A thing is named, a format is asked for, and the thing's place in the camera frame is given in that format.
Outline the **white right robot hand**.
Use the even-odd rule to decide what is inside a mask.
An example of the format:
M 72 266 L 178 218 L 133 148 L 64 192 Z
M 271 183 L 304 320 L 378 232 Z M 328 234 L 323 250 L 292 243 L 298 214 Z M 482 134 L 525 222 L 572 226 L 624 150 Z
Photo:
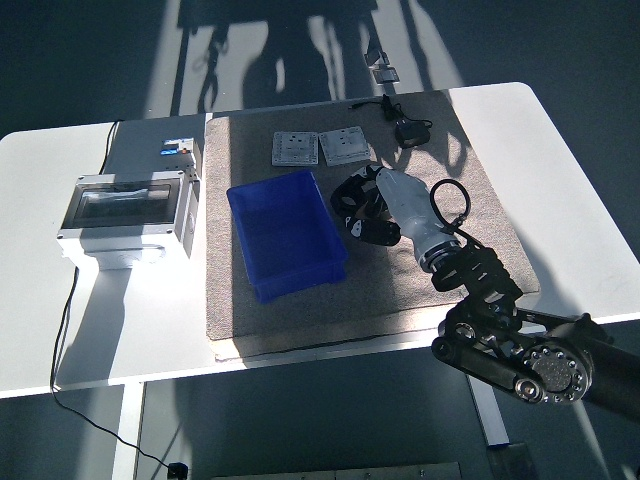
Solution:
M 365 166 L 334 190 L 330 203 L 349 234 L 362 242 L 390 247 L 409 239 L 427 271 L 460 249 L 436 216 L 426 184 L 401 171 Z

